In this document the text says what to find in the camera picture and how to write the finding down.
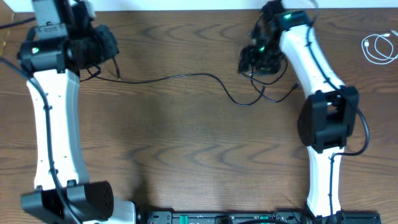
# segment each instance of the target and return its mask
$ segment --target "wood grain tabletop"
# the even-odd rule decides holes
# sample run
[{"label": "wood grain tabletop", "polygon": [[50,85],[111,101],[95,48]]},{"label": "wood grain tabletop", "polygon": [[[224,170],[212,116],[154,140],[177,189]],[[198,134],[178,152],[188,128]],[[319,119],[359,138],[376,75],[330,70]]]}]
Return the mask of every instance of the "wood grain tabletop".
[{"label": "wood grain tabletop", "polygon": [[[17,14],[16,20],[32,16]],[[182,73],[217,75],[239,102],[258,96],[237,74],[239,51],[258,11],[100,12],[120,48],[123,80]],[[398,62],[369,63],[361,41],[398,25],[398,9],[325,9],[315,26],[336,74],[359,90],[371,143],[359,157],[344,158],[340,201],[344,210],[370,210],[398,223]],[[5,57],[16,53],[33,23],[15,27]],[[392,38],[398,44],[398,38]],[[111,62],[103,77],[117,79]],[[264,77],[264,81],[275,76]],[[290,67],[266,89],[279,99],[297,80]],[[80,87],[83,155],[91,181],[107,180],[114,194],[142,207],[183,211],[273,211],[302,208],[309,188],[306,147],[297,134],[304,103],[301,88],[275,104],[262,99],[239,107],[210,77],[145,85],[93,79]],[[357,119],[347,151],[364,141]],[[34,112],[22,78],[0,65],[0,217],[3,223],[37,223],[21,209],[20,194],[33,191],[37,163]]]}]

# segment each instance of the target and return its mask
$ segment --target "white wall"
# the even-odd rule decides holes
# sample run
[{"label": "white wall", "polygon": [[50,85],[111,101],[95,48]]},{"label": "white wall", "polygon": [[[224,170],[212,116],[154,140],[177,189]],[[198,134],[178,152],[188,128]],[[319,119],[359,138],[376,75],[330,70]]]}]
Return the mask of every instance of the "white wall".
[{"label": "white wall", "polygon": [[[31,0],[4,0],[14,12],[32,12]],[[267,0],[91,0],[96,11],[259,9]],[[318,0],[324,8],[398,7],[398,0]],[[309,8],[309,0],[284,0],[287,8]]]}]

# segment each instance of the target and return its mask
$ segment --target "robotic arm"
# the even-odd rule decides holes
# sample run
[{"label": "robotic arm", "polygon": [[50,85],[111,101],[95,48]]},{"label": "robotic arm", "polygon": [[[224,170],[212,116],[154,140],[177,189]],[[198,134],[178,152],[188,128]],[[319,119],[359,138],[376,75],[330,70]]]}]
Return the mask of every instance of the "robotic arm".
[{"label": "robotic arm", "polygon": [[[116,41],[106,26],[92,28],[95,14],[86,1],[71,7],[67,0],[33,0],[38,22],[38,40],[29,38],[21,46],[21,67],[46,93],[50,105],[50,130],[37,89],[28,83],[34,102],[38,164],[34,180],[35,191],[21,197],[22,208],[47,223],[68,223],[71,215],[85,223],[240,223],[262,218],[274,219],[270,214],[193,215],[172,212],[138,213],[132,202],[113,197],[108,182],[90,183],[80,146],[78,121],[79,70],[115,57]],[[338,223],[357,220],[358,215],[345,215],[338,200],[338,181],[341,157],[336,157],[331,175],[332,154],[343,152],[346,138],[353,132],[355,110],[347,99],[358,105],[358,92],[345,87],[335,75],[317,44],[313,29],[309,32],[313,53],[330,81],[344,92],[345,98],[325,82],[306,41],[309,18],[302,11],[286,12],[281,1],[267,3],[251,34],[253,45],[243,49],[239,72],[252,68],[261,73],[276,73],[279,62],[287,57],[303,87],[306,102],[298,119],[298,133],[310,155],[310,193],[306,210],[295,213],[302,222],[326,223],[330,216]],[[48,136],[52,141],[52,158],[57,171],[54,179],[49,173]],[[57,184],[62,188],[58,194]],[[68,202],[72,212],[64,203]],[[361,223],[380,223],[378,214],[361,216]]]}]

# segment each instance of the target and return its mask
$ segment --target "coiled white cable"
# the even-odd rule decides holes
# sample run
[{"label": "coiled white cable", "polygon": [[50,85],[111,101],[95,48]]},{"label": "coiled white cable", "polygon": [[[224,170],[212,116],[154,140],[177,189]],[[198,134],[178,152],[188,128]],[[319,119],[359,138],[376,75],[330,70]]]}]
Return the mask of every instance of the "coiled white cable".
[{"label": "coiled white cable", "polygon": [[[394,30],[391,30],[391,33],[398,37],[398,32],[396,32],[396,31],[394,31]],[[390,33],[387,33],[387,34],[372,34],[372,35],[369,35],[369,36],[365,37],[365,38],[362,40],[362,42],[361,42],[362,51],[363,51],[363,54],[365,55],[365,57],[366,57],[366,59],[367,59],[368,61],[370,61],[371,63],[376,64],[376,65],[387,65],[387,64],[393,62],[395,59],[398,59],[398,54],[397,54],[395,57],[391,57],[392,54],[394,53],[394,45],[391,43],[390,40],[388,40],[388,39],[386,38],[386,37],[390,37],[390,35],[391,35]],[[368,40],[368,39],[369,39],[370,37],[376,37],[376,40],[374,41],[374,49],[376,50],[376,52],[379,54],[379,56],[380,56],[381,58],[376,57],[376,56],[372,55],[372,54],[369,52],[369,45],[370,45],[370,44],[369,44],[369,40]],[[390,53],[389,56],[384,55],[383,53],[381,53],[381,52],[377,49],[377,41],[378,41],[380,38],[383,39],[383,40],[385,40],[387,43],[390,44],[390,46],[391,46],[391,53]],[[368,55],[371,56],[372,58],[378,60],[378,61],[373,61],[373,60],[371,60],[371,59],[368,57]]]}]

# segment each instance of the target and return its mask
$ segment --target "green tape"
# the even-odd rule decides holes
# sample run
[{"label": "green tape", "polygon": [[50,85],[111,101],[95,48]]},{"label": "green tape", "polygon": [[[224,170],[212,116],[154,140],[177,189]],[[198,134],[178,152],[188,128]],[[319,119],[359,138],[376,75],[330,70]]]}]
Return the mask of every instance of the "green tape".
[{"label": "green tape", "polygon": [[260,219],[269,219],[268,216],[261,216]]},{"label": "green tape", "polygon": [[188,224],[188,215],[180,216],[180,224]]}]

